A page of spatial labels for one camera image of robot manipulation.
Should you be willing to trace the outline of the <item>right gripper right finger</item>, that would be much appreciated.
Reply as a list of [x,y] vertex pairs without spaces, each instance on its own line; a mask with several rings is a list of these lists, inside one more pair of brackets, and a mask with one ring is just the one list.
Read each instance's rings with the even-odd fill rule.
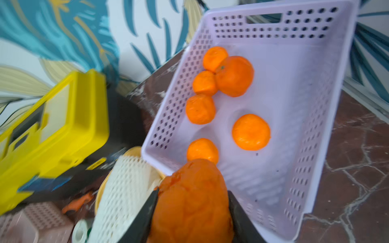
[[228,191],[228,196],[229,211],[234,229],[232,243],[266,243],[230,190]]

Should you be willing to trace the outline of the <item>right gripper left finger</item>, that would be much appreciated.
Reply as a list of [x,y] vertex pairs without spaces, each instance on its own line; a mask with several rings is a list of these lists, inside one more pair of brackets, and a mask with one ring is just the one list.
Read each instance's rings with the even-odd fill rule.
[[146,243],[151,230],[155,208],[158,202],[159,188],[153,190],[134,221],[120,238],[119,243]]

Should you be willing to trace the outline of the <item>netted orange back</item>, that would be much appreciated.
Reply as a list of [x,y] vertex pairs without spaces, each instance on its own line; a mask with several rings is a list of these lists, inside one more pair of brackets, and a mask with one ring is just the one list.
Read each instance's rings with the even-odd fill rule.
[[231,243],[228,190],[217,166],[194,160],[159,186],[149,243]]

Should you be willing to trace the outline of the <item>netted orange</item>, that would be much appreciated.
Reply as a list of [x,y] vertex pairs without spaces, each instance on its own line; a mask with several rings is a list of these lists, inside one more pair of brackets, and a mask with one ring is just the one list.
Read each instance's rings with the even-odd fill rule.
[[228,190],[217,166],[194,160],[159,186],[149,243],[231,243]]
[[203,67],[207,71],[215,72],[220,63],[229,56],[223,47],[215,46],[210,48],[203,58]]
[[199,73],[193,80],[192,89],[196,94],[215,95],[218,92],[215,74],[207,70]]
[[216,85],[222,93],[239,97],[246,93],[254,79],[254,68],[244,57],[230,56],[215,71]]
[[260,116],[246,114],[234,123],[232,138],[239,148],[257,151],[268,145],[271,139],[271,130],[268,123]]

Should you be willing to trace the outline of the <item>netted orange front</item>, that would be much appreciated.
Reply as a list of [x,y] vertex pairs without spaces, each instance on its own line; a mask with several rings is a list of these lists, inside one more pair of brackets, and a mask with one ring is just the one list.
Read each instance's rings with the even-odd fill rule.
[[229,56],[223,47],[215,46],[210,48],[203,58],[203,67],[207,71],[215,72],[220,63]]

